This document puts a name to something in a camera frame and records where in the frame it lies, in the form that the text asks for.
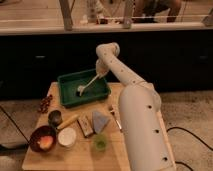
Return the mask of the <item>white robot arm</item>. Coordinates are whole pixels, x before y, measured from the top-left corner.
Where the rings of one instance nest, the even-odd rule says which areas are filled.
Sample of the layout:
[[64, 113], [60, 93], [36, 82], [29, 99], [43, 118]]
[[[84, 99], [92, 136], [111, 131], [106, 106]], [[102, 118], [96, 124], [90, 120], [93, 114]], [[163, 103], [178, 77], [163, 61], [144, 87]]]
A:
[[161, 97], [152, 84], [118, 59], [117, 43], [96, 47], [96, 69], [111, 71], [123, 84], [118, 109], [131, 171], [176, 171], [167, 134], [159, 117]]

